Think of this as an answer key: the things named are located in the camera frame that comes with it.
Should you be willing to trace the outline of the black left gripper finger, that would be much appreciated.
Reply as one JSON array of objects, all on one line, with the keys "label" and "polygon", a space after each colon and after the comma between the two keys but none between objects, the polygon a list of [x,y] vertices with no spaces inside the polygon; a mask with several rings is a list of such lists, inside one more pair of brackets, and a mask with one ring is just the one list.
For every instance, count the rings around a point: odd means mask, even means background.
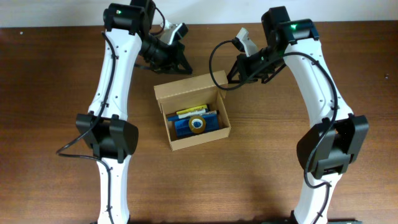
[{"label": "black left gripper finger", "polygon": [[191,75],[193,72],[192,67],[182,51],[176,53],[173,64],[173,70],[176,74]]},{"label": "black left gripper finger", "polygon": [[150,71],[155,72],[157,74],[171,74],[172,70],[174,68],[173,65],[166,65],[166,66],[163,66],[163,67],[157,67],[157,66],[154,66],[154,65],[150,65],[150,66],[140,65],[138,63],[135,63],[134,67],[142,69],[142,70],[150,70]]}]

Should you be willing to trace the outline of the brown cardboard box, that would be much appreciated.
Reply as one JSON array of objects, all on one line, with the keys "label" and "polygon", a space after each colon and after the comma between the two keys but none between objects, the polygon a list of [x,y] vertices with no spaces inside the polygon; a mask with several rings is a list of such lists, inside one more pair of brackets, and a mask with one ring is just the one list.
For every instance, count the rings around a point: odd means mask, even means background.
[{"label": "brown cardboard box", "polygon": [[[223,102],[226,91],[219,89],[216,84],[223,87],[228,84],[223,70],[215,72],[214,77],[208,73],[154,86],[155,97],[164,119],[171,150],[176,151],[229,136],[231,125]],[[178,111],[200,105],[208,105],[210,110],[218,112],[219,129],[178,137],[174,123],[168,121],[167,118]]]}]

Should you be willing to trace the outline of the yellow highlighter with blue cap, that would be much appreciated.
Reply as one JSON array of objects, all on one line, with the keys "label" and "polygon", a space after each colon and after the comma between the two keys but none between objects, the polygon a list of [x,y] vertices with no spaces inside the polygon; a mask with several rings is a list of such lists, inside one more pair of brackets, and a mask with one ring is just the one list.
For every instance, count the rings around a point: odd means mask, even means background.
[{"label": "yellow highlighter with blue cap", "polygon": [[180,111],[176,111],[177,115],[181,115],[181,114],[186,114],[186,113],[190,113],[190,112],[194,112],[194,111],[200,111],[200,110],[207,110],[208,109],[208,105],[200,105],[200,106],[194,106],[191,108],[187,108],[184,110],[180,110]]}]

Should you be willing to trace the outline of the white marker with black cap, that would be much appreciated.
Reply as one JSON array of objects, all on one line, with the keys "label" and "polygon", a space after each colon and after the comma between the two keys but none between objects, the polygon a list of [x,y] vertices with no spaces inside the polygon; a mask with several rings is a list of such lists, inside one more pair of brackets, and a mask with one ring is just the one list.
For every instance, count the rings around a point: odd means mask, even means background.
[{"label": "white marker with black cap", "polygon": [[203,115],[209,115],[209,114],[218,114],[218,110],[213,110],[213,111],[207,111],[206,109],[202,110],[197,110],[197,111],[191,111],[188,113],[180,114],[178,115],[178,119],[184,119],[184,118],[190,118],[192,116],[203,116]]}]

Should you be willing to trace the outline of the blue whiteboard duster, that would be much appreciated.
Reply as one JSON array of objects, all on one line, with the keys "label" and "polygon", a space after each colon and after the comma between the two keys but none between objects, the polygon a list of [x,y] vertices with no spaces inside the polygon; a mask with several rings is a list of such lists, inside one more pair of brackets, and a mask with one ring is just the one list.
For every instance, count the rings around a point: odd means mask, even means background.
[{"label": "blue whiteboard duster", "polygon": [[[218,115],[217,114],[209,114],[202,116],[206,121],[206,128],[203,133],[208,133],[211,131],[219,130],[220,126],[218,123]],[[188,127],[188,121],[190,118],[180,119],[174,122],[175,132],[178,138],[184,138],[187,136],[196,135],[191,132],[190,128]]]}]

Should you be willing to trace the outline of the yellow tape roll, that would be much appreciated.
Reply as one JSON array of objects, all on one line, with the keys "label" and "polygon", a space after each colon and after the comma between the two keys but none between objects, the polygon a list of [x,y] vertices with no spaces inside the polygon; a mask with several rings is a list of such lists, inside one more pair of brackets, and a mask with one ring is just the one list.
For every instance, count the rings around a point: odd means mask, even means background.
[{"label": "yellow tape roll", "polygon": [[206,121],[202,116],[192,116],[188,121],[188,127],[194,134],[200,134],[205,131]]}]

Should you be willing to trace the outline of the white marker with blue cap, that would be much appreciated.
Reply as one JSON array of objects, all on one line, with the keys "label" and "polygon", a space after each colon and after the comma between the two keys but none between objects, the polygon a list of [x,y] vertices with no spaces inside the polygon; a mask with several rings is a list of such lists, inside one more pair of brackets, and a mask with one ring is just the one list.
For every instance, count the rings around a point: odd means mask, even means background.
[{"label": "white marker with blue cap", "polygon": [[167,121],[178,121],[179,119],[180,119],[179,115],[175,115],[175,116],[168,117]]}]

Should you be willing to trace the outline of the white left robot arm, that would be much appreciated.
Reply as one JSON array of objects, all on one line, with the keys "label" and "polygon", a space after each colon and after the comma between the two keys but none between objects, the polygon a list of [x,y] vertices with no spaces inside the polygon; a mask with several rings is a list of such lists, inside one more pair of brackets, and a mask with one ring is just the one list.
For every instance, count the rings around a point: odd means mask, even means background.
[{"label": "white left robot arm", "polygon": [[155,86],[170,146],[173,150],[229,136],[224,107],[226,74],[193,76],[181,39],[185,24],[164,23],[152,33],[158,8],[151,0],[112,3],[104,10],[105,52],[98,87],[88,112],[76,117],[80,139],[93,151],[100,174],[101,208],[98,223],[128,223],[127,177],[137,148],[138,128],[128,122],[128,96],[136,60],[159,74],[184,79]]}]

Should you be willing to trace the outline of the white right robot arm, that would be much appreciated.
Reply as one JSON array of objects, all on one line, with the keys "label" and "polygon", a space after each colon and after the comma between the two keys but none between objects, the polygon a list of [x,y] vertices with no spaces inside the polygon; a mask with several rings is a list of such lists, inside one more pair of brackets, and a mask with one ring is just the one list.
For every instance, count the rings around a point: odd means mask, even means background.
[{"label": "white right robot arm", "polygon": [[293,21],[284,6],[272,7],[261,17],[267,47],[258,50],[241,29],[238,55],[228,81],[265,84],[288,67],[302,94],[310,130],[297,143],[303,186],[292,223],[327,223],[333,191],[358,157],[369,130],[365,116],[356,116],[338,91],[327,68],[315,24]]}]

